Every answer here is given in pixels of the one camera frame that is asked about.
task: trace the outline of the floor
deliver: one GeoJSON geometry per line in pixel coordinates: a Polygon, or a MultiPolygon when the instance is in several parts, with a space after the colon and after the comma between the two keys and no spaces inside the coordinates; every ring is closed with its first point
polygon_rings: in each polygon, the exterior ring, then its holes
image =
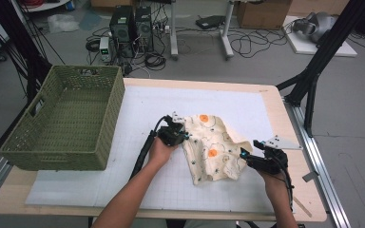
{"type": "MultiPolygon", "coordinates": [[[[87,15],[92,18],[88,9],[73,12],[56,9],[41,13],[36,21],[44,23],[47,15],[58,12],[71,14],[78,22],[86,21],[87,15]]],[[[95,22],[91,28],[48,33],[46,36],[68,65],[86,65],[86,38],[94,30],[106,27],[109,20],[100,18],[95,22]]],[[[179,22],[195,27],[192,21],[191,24],[184,19],[179,22]]],[[[232,23],[233,27],[237,26],[235,20],[232,23]]],[[[295,54],[290,45],[285,44],[270,46],[253,58],[236,54],[226,61],[216,33],[181,32],[178,38],[178,61],[170,58],[167,45],[164,53],[167,58],[165,69],[149,70],[150,74],[138,69],[129,77],[277,85],[299,74],[313,57],[295,54]]],[[[356,41],[365,46],[365,40],[356,41]]],[[[318,81],[313,133],[351,226],[365,227],[365,47],[351,40],[348,43],[357,56],[333,58],[318,81]]],[[[49,49],[47,42],[44,42],[44,46],[49,61],[60,65],[59,58],[49,49]]],[[[290,88],[284,89],[281,95],[289,92],[290,88]]],[[[11,61],[0,62],[0,136],[25,102],[11,61]]],[[[13,228],[87,227],[87,218],[0,216],[0,227],[7,227],[8,224],[13,228]]],[[[269,227],[270,223],[260,225],[269,227]]],[[[334,224],[328,217],[323,223],[307,223],[306,227],[334,227],[334,224]]]]}

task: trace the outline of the green wicker basket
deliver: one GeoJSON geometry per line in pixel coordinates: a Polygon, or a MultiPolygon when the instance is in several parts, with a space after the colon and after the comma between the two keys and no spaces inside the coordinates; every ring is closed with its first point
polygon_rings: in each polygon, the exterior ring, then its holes
{"type": "Polygon", "coordinates": [[[118,67],[53,66],[0,155],[26,170],[106,169],[124,93],[118,67]]]}

